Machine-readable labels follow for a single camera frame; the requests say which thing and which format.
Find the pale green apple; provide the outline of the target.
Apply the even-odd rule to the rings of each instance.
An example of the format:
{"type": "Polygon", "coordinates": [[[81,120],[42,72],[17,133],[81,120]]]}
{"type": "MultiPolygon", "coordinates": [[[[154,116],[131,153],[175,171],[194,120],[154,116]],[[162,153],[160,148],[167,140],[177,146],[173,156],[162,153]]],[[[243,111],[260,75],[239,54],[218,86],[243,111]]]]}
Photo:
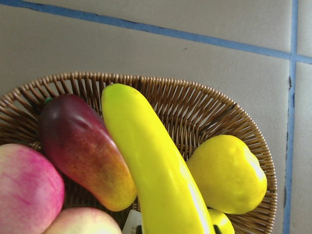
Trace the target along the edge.
{"type": "Polygon", "coordinates": [[[120,234],[117,222],[106,212],[90,207],[70,208],[59,213],[45,234],[120,234]]]}

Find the yellow banana short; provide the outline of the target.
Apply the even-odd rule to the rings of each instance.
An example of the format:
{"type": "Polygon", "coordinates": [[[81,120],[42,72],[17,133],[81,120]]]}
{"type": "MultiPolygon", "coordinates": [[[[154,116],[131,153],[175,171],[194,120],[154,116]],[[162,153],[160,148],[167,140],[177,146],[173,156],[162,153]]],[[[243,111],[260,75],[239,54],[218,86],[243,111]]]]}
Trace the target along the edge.
{"type": "Polygon", "coordinates": [[[111,84],[101,95],[105,125],[133,176],[145,234],[212,234],[202,195],[148,100],[111,84]]]}

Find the brown wicker basket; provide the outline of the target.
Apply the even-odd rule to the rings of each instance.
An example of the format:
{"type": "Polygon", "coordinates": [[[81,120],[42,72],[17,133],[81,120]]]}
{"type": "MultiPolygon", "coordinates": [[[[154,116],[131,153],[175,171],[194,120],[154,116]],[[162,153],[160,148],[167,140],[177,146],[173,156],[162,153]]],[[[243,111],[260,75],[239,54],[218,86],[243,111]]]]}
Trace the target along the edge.
{"type": "Polygon", "coordinates": [[[268,188],[253,211],[229,215],[237,234],[270,234],[277,208],[275,168],[267,143],[246,111],[235,101],[194,81],[96,72],[50,75],[14,88],[0,98],[0,142],[19,143],[41,151],[38,117],[47,98],[75,94],[98,113],[102,90],[123,83],[140,91],[153,106],[184,159],[205,140],[233,135],[244,141],[258,158],[268,188]]]}

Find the dark purple plum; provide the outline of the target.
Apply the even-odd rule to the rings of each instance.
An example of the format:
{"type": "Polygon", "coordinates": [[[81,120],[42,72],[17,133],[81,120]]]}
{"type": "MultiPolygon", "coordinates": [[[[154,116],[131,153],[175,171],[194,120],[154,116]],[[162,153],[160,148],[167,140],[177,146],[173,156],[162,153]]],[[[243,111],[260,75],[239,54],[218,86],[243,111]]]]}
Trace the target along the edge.
{"type": "Polygon", "coordinates": [[[118,212],[134,202],[128,166],[102,117],[83,99],[63,94],[48,101],[39,116],[39,136],[45,156],[104,207],[118,212]]]}

